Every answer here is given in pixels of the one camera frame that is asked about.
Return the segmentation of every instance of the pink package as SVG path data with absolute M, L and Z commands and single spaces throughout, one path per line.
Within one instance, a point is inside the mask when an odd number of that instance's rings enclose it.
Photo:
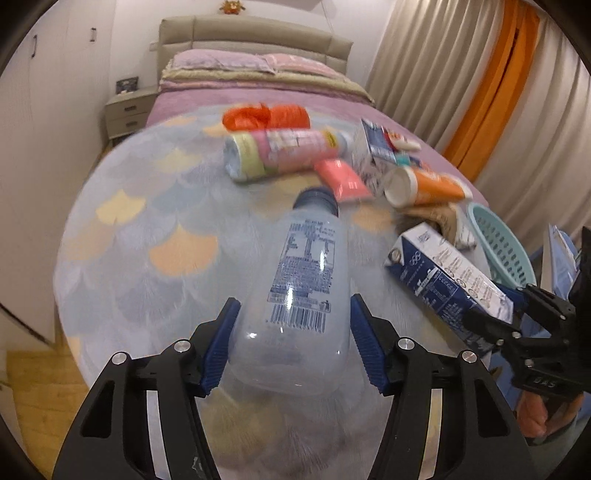
M 359 175 L 343 160 L 318 161 L 314 164 L 314 170 L 332 189 L 337 202 L 374 198 Z

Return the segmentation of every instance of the barcode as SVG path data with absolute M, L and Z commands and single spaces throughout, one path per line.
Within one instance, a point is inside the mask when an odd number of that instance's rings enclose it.
M 326 314 L 302 307 L 292 307 L 288 310 L 285 305 L 278 304 L 273 307 L 269 322 L 278 323 L 290 328 L 314 330 L 315 332 L 324 333 Z

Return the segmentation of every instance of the drawer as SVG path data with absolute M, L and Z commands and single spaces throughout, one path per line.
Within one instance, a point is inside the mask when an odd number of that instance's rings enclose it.
M 139 115 L 130 115 L 125 118 L 117 118 L 107 121 L 107 133 L 109 138 L 121 137 L 122 135 L 132 134 L 146 126 L 149 113 L 140 113 Z
M 110 122 L 111 120 L 138 115 L 139 113 L 150 113 L 155 101 L 156 95 L 148 95 L 111 103 L 105 107 L 105 118 L 107 122 Z

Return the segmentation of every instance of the bedsheet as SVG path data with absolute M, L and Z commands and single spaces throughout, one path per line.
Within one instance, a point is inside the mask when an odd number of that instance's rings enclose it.
M 148 118 L 148 126 L 158 124 L 171 117 L 182 115 L 196 110 L 201 106 L 266 103 L 269 106 L 279 103 L 295 103 L 307 108 L 310 112 L 329 115 L 348 122 L 357 122 L 366 118 L 372 122 L 391 128 L 417 140 L 422 150 L 416 156 L 426 162 L 433 170 L 440 173 L 449 173 L 458 176 L 470 186 L 474 195 L 474 201 L 488 205 L 482 194 L 464 177 L 453 165 L 443 158 L 437 151 L 425 142 L 413 135 L 409 130 L 388 118 L 375 108 L 359 102 L 351 102 L 332 96 L 318 95 L 315 93 L 290 92 L 274 89 L 199 89 L 182 90 L 179 92 L 164 92 L 156 99 L 156 103 Z M 220 135 L 225 134 L 223 126 L 219 125 Z

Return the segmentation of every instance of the pillow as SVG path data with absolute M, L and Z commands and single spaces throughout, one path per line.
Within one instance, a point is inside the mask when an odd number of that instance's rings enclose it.
M 267 61 L 258 55 L 206 48 L 194 48 L 177 53 L 171 67 L 186 70 L 228 70 L 231 72 L 253 70 L 275 73 Z
M 262 55 L 269 67 L 280 72 L 308 73 L 310 75 L 320 75 L 332 79 L 342 80 L 345 75 L 336 72 L 329 66 L 319 61 L 310 60 L 298 55 L 289 55 L 287 53 L 268 53 Z

